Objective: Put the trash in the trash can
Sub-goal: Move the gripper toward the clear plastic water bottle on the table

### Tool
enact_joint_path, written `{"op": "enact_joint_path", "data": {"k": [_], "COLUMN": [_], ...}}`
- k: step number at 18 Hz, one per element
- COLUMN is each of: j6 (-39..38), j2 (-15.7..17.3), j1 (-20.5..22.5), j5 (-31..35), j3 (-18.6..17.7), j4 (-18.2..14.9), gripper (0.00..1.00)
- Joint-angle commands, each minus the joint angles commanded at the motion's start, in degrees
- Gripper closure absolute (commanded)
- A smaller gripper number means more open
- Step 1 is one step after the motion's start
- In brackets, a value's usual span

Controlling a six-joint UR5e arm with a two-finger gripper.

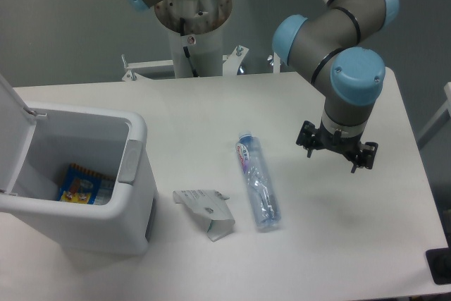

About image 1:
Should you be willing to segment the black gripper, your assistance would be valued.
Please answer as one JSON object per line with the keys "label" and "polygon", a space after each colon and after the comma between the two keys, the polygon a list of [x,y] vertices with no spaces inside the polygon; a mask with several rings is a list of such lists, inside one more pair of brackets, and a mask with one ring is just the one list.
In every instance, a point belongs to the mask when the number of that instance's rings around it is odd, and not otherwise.
{"label": "black gripper", "polygon": [[308,158],[312,156],[314,150],[322,149],[341,154],[352,162],[351,173],[355,173],[358,168],[371,170],[378,151],[377,142],[362,144],[361,137],[361,133],[354,137],[332,134],[324,126],[317,129],[310,121],[304,121],[296,144],[307,151]]}

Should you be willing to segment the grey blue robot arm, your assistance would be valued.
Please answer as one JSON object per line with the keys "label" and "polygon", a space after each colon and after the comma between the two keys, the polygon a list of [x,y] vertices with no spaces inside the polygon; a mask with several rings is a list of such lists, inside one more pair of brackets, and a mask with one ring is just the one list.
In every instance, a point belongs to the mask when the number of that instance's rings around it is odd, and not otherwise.
{"label": "grey blue robot arm", "polygon": [[[223,74],[222,32],[231,0],[128,0],[138,11],[154,9],[167,29],[175,76]],[[320,125],[305,121],[297,144],[308,153],[327,149],[354,168],[372,168],[378,145],[361,137],[383,89],[385,64],[362,40],[391,23],[399,0],[323,0],[314,20],[286,18],[276,29],[273,52],[325,98]]]}

